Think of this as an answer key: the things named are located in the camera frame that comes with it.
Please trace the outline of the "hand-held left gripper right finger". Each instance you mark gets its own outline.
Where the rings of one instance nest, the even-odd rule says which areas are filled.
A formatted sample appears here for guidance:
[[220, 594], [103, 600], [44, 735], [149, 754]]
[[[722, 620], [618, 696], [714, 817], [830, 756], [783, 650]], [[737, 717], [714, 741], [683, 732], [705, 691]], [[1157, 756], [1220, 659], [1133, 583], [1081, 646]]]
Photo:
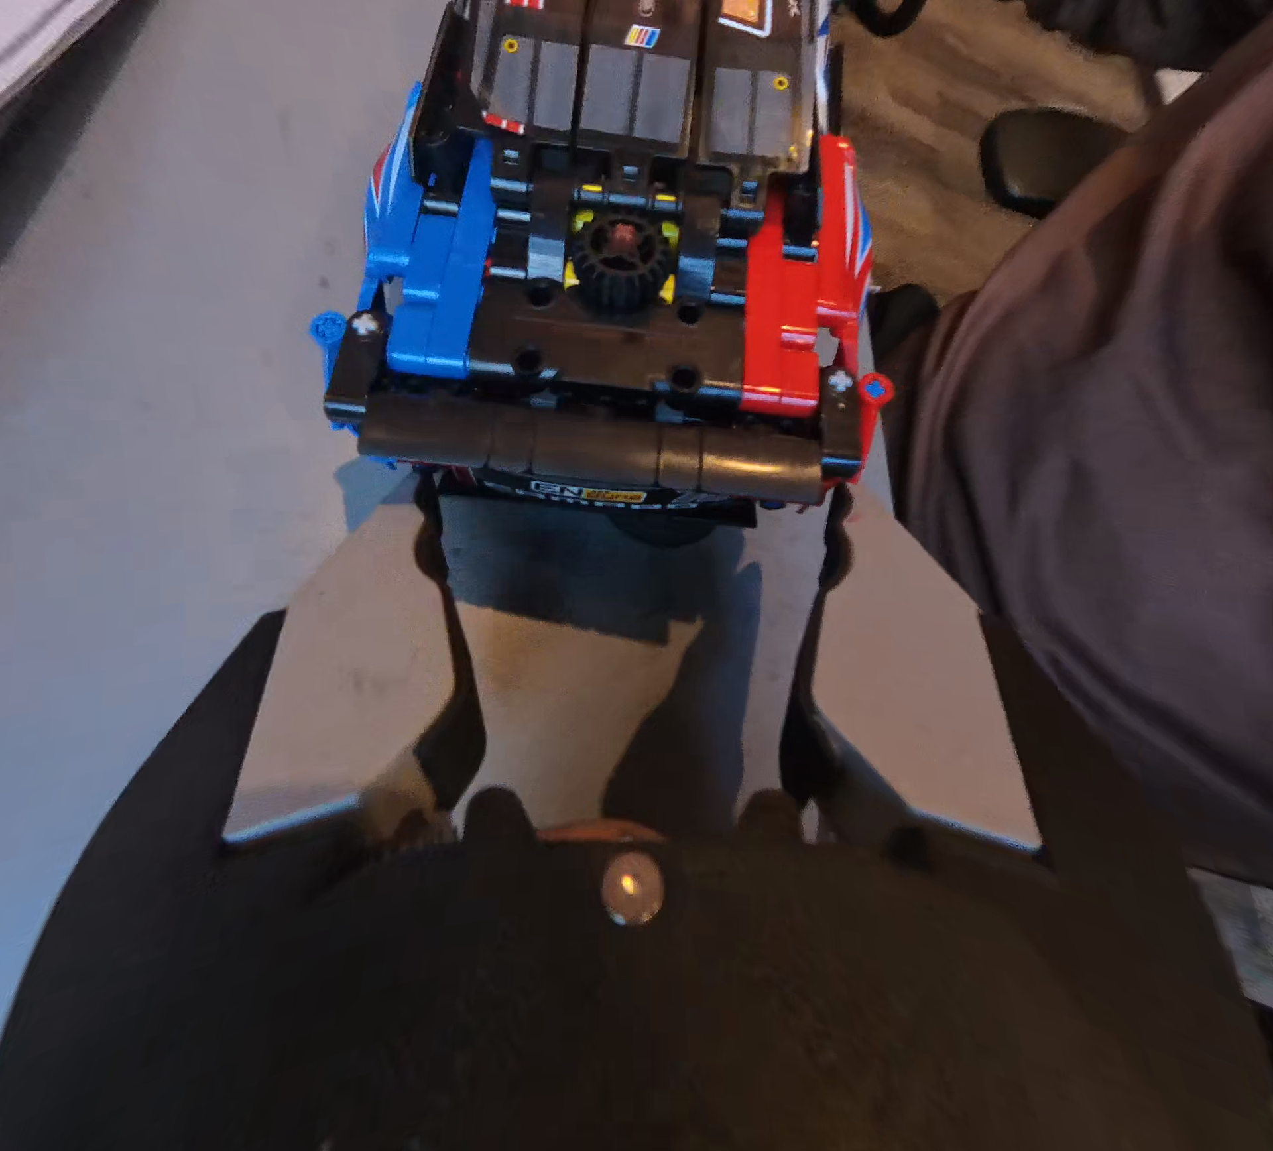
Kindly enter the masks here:
[[1042, 849], [978, 605], [871, 488], [828, 499], [779, 747], [783, 788], [845, 840], [945, 827]]

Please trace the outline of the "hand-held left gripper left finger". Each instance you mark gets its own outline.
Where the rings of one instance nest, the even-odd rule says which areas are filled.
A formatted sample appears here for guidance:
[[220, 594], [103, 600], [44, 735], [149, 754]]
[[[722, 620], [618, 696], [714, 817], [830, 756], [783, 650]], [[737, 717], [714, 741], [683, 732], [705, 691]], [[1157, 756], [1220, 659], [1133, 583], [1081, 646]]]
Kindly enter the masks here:
[[293, 598], [226, 823], [391, 840], [451, 827], [488, 752], [432, 473], [406, 477]]

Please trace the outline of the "toy brick race car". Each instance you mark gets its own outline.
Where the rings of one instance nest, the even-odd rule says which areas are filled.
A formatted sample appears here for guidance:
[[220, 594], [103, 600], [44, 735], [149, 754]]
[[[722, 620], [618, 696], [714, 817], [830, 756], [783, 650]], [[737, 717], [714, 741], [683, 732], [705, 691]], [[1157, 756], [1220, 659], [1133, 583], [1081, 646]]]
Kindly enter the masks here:
[[858, 483], [872, 226], [846, 0], [449, 0], [324, 410], [439, 486], [694, 542]]

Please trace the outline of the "person's dark sweater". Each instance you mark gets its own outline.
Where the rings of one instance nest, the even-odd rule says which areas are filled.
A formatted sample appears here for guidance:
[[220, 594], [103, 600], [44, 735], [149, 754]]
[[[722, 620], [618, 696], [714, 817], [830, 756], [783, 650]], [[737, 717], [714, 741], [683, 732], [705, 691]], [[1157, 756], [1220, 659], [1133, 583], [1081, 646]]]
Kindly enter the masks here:
[[900, 352], [904, 525], [1272, 884], [1272, 20]]

